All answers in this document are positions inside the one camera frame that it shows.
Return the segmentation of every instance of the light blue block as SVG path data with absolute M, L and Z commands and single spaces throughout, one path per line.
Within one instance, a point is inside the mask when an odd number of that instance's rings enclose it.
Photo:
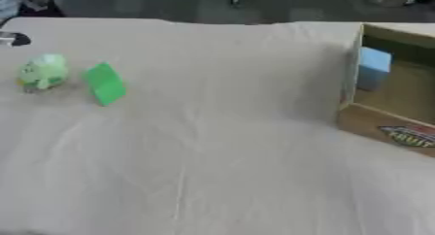
M 357 87 L 373 91 L 388 76 L 392 56 L 390 53 L 363 47 L 359 57 Z

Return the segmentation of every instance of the table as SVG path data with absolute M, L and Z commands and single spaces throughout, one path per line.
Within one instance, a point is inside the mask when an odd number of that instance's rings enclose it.
M 384 24 L 434 34 L 434 24 Z M 17 18 L 0 48 L 0 227 L 47 234 L 435 232 L 435 161 L 336 129 L 358 23 L 181 24 Z M 21 93 L 16 68 L 69 58 L 70 82 Z M 95 104 L 81 70 L 128 94 Z

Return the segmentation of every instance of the cardboard box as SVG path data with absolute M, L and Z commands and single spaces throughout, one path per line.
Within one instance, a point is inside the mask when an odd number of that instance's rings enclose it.
M 356 88 L 363 46 L 392 54 L 390 73 L 374 91 Z M 363 24 L 344 79 L 338 125 L 435 156 L 435 37 Z

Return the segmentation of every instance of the green block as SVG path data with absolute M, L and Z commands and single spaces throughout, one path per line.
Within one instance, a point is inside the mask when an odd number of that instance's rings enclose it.
M 114 103 L 126 92 L 122 79 L 107 63 L 101 63 L 86 71 L 84 80 L 103 106 Z

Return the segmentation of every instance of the floor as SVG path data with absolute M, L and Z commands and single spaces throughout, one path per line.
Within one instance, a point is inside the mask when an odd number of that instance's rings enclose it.
M 201 23 L 322 21 L 435 21 L 431 6 L 381 8 L 366 0 L 56 0 L 70 17 L 161 18 Z

